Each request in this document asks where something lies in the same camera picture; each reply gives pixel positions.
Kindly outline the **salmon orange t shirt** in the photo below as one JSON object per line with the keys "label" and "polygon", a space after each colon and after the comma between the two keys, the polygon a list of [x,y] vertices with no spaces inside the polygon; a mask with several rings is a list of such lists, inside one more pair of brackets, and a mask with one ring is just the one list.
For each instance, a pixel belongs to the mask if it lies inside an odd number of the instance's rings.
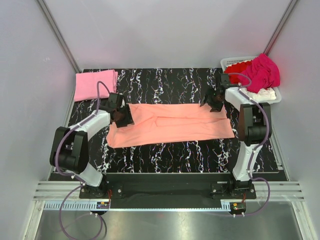
{"label": "salmon orange t shirt", "polygon": [[109,127],[111,148],[149,144],[230,139],[235,134],[226,111],[213,112],[207,104],[129,104],[133,124]]}

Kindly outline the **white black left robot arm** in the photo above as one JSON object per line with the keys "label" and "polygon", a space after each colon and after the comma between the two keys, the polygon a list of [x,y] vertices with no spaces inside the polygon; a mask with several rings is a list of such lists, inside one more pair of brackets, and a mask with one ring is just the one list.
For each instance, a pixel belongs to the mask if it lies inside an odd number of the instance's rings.
{"label": "white black left robot arm", "polygon": [[103,198],[108,193],[107,180],[89,163],[89,140],[108,126],[122,128],[133,123],[127,97],[111,93],[109,98],[98,103],[97,109],[83,121],[56,129],[50,165],[61,175],[74,177],[85,183],[95,197]]}

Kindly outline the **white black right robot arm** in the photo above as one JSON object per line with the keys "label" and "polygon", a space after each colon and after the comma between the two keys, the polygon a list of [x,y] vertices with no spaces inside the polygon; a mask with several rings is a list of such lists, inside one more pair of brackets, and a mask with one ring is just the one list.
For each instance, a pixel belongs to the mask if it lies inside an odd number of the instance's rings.
{"label": "white black right robot arm", "polygon": [[209,88],[201,106],[208,105],[212,112],[221,112],[225,102],[239,112],[237,133],[240,150],[236,164],[227,183],[213,183],[213,199],[255,199],[256,192],[253,168],[260,150],[272,135],[271,106],[268,102],[258,103],[244,92],[244,86],[232,84],[230,74],[222,73],[216,80],[216,87]]}

